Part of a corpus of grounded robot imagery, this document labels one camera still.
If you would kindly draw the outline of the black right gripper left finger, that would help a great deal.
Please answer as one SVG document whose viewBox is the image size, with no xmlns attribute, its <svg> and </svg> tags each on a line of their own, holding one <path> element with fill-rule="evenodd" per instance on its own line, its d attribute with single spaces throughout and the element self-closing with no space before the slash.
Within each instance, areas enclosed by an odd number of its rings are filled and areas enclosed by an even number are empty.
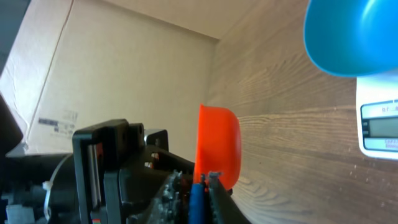
<svg viewBox="0 0 398 224">
<path fill-rule="evenodd" d="M 169 175 L 146 210 L 138 216 L 138 224 L 188 223 L 190 183 L 182 172 Z"/>
</svg>

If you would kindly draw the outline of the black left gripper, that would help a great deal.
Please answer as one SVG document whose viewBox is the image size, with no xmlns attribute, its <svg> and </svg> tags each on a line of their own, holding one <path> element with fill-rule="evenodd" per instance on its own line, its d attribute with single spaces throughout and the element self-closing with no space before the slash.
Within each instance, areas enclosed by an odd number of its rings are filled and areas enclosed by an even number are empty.
<svg viewBox="0 0 398 224">
<path fill-rule="evenodd" d="M 193 173 L 193 162 L 146 143 L 143 124 L 125 119 L 79 129 L 72 145 L 82 223 L 100 208 L 107 223 L 124 223 L 127 207 L 149 201 L 172 171 Z"/>
</svg>

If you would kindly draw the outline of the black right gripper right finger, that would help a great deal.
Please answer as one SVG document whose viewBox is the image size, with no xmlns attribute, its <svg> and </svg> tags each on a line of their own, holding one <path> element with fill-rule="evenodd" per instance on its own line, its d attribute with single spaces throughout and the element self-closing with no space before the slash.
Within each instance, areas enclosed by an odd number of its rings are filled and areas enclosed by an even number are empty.
<svg viewBox="0 0 398 224">
<path fill-rule="evenodd" d="M 229 192 L 223 187 L 220 172 L 210 172 L 208 176 L 208 190 L 212 222 L 215 224 L 250 224 Z"/>
</svg>

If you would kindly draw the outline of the red scoop with blue handle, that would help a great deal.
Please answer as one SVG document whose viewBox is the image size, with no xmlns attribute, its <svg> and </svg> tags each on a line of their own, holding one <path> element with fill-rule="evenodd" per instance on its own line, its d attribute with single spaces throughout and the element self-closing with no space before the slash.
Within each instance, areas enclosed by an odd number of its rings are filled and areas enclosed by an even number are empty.
<svg viewBox="0 0 398 224">
<path fill-rule="evenodd" d="M 189 223 L 205 222 L 205 184 L 218 175 L 225 190 L 231 190 L 241 170 L 241 133 L 236 115 L 226 109 L 201 105 L 197 148 L 188 209 Z"/>
</svg>

